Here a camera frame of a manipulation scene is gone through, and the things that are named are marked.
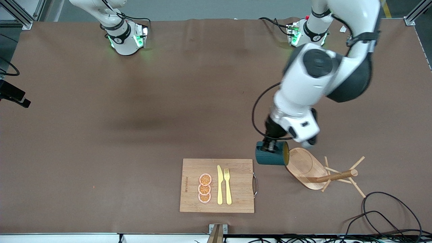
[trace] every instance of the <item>citrus slice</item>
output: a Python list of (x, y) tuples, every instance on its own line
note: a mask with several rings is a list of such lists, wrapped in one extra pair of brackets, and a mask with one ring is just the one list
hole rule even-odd
[(201, 185), (210, 185), (212, 183), (211, 175), (204, 173), (200, 176), (200, 184)]
[(208, 194), (208, 195), (198, 194), (198, 199), (202, 203), (208, 203), (208, 202), (210, 202), (210, 199), (212, 199), (212, 195), (211, 194)]
[(208, 195), (210, 193), (210, 191), (211, 191), (211, 187), (209, 185), (201, 185), (200, 184), (198, 186), (198, 192), (203, 196)]

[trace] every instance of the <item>wooden cutting board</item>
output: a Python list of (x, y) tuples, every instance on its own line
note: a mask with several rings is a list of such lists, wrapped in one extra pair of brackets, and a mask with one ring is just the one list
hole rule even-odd
[[(226, 183), (222, 182), (223, 204), (217, 204), (218, 172), (220, 165), (229, 169), (232, 204), (226, 203)], [(211, 200), (198, 200), (199, 177), (208, 173), (212, 176)], [(202, 213), (254, 213), (254, 192), (252, 189), (252, 160), (241, 159), (183, 159), (181, 176), (180, 212)]]

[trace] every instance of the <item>gray floor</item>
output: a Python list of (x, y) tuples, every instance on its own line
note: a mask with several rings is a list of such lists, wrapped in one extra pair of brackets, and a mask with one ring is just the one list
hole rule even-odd
[[(48, 0), (44, 21), (82, 22), (96, 21), (84, 10), (73, 6), (69, 0)], [(392, 17), (403, 17), (419, 0), (387, 0)], [(153, 21), (237, 18), (258, 19), (269, 17), (284, 19), (291, 16), (304, 17), (310, 13), (311, 4), (303, 0), (128, 0), (121, 10), (133, 17), (147, 17)], [(432, 58), (432, 10), (416, 20), (416, 30), (425, 50)], [(19, 39), (20, 28), (0, 28), (0, 33), (15, 40)], [(16, 43), (0, 36), (0, 55), (12, 58)], [(7, 64), (0, 61), (0, 67)]]

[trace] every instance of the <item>metal handle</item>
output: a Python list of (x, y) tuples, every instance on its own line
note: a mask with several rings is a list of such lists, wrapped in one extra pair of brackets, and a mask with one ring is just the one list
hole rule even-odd
[(252, 176), (254, 177), (253, 179), (255, 179), (255, 189), (256, 189), (256, 191), (254, 193), (254, 198), (255, 198), (257, 196), (257, 193), (258, 193), (258, 179), (255, 176), (255, 172), (252, 173)]

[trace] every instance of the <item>wooden dowel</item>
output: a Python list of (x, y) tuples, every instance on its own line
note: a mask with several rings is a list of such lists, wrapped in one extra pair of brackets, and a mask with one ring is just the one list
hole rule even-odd
[(339, 180), (337, 180), (337, 181), (339, 181), (339, 182), (345, 182), (345, 183), (348, 183), (348, 184), (352, 184), (350, 181), (347, 181), (347, 180), (339, 179)]
[(355, 169), (357, 167), (357, 165), (359, 165), (364, 159), (365, 159), (365, 157), (362, 156), (353, 166), (351, 166), (350, 169)]
[(348, 177), (348, 179), (353, 184), (353, 186), (357, 189), (357, 191), (359, 191), (360, 195), (362, 195), (362, 197), (365, 198), (366, 195), (360, 190), (360, 188), (357, 185), (357, 183), (355, 183), (354, 180), (351, 177)]
[(328, 180), (326, 183), (325, 183), (325, 185), (324, 185), (324, 187), (322, 188), (322, 192), (324, 192), (325, 191), (325, 189), (328, 187), (328, 185), (330, 185), (330, 182), (331, 182), (331, 180)]
[(309, 180), (311, 182), (314, 183), (322, 183), (322, 182), (326, 182), (328, 180), (339, 180), (339, 179), (345, 179), (345, 178), (349, 178), (352, 176), (357, 176), (359, 173), (357, 172), (357, 170), (352, 169), (352, 170), (347, 170), (342, 172), (341, 174), (333, 174), (333, 175), (329, 175), (329, 176), (322, 176), (322, 177), (318, 177), (318, 178), (309, 178)]
[(328, 167), (327, 156), (324, 156), (325, 166)]
[(324, 166), (324, 169), (329, 170), (329, 171), (331, 171), (331, 172), (335, 172), (335, 173), (341, 174), (341, 172), (339, 172), (339, 171), (337, 171), (337, 170), (335, 170), (335, 169), (329, 168), (329, 167), (327, 167), (327, 166)]

